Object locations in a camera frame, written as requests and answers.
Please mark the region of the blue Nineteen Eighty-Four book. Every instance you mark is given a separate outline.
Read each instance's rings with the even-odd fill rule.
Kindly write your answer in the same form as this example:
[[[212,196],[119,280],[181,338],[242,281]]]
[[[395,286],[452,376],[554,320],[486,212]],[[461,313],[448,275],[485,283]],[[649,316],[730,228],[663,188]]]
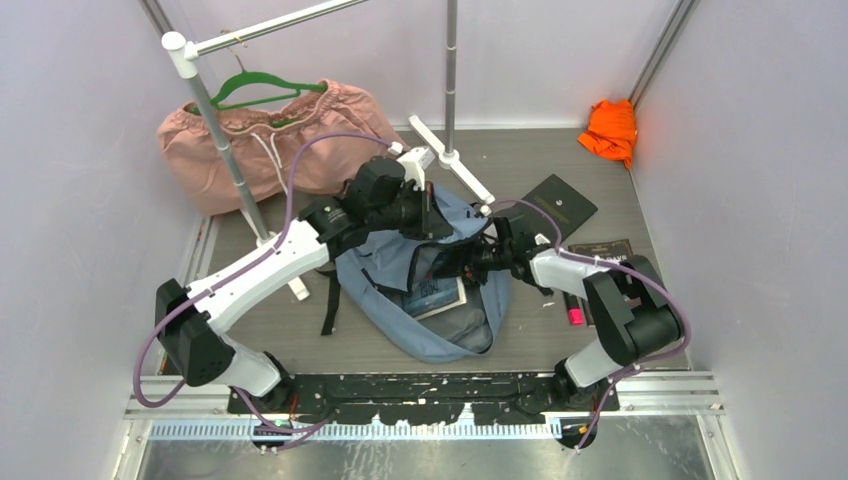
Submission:
[[[461,278],[427,278],[400,297],[400,308],[415,320],[423,320],[467,302]]]

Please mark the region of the blue backpack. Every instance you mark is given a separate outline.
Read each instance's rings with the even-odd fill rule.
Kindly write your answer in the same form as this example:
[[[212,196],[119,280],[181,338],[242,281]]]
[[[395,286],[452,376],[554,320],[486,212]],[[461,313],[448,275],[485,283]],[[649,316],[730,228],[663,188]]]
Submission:
[[[483,282],[437,275],[450,255],[482,239],[486,218],[449,190],[434,189],[436,204],[453,228],[435,242],[397,231],[371,233],[335,259],[321,333],[335,327],[341,294],[347,294],[398,348],[427,363],[486,354],[511,302],[508,271],[490,271]]]

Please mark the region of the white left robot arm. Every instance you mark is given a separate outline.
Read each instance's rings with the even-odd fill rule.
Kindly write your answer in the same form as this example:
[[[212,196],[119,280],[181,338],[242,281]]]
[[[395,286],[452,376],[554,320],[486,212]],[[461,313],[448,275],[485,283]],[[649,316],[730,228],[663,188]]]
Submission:
[[[188,286],[174,279],[161,284],[153,338],[176,366],[179,384],[236,387],[269,413],[285,409],[292,397],[285,369],[272,355],[231,340],[230,328],[270,294],[363,245],[374,232],[412,240],[452,234],[425,178],[430,155],[417,147],[398,158],[377,156],[359,168],[343,194],[314,200],[290,216],[280,234],[218,273]]]

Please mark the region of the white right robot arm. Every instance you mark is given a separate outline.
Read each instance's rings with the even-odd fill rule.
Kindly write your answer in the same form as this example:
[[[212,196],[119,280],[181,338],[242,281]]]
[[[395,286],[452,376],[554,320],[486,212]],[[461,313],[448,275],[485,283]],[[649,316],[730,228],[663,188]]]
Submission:
[[[551,380],[565,409],[582,409],[595,389],[635,373],[643,361],[668,356],[672,344],[685,346],[688,322],[645,257],[590,258],[562,250],[521,221],[497,217],[493,226],[493,234],[450,248],[432,275],[483,283],[490,273],[507,271],[541,291],[559,290],[585,302],[596,338],[561,360]]]

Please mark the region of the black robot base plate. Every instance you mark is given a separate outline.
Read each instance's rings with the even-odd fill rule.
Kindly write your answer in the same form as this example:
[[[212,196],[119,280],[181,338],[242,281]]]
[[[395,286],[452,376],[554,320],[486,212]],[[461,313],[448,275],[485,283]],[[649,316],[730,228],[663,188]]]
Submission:
[[[257,409],[306,423],[411,426],[455,424],[469,409],[475,426],[530,425],[547,414],[592,413],[607,386],[567,394],[559,377],[545,372],[302,374],[289,381],[277,408]]]

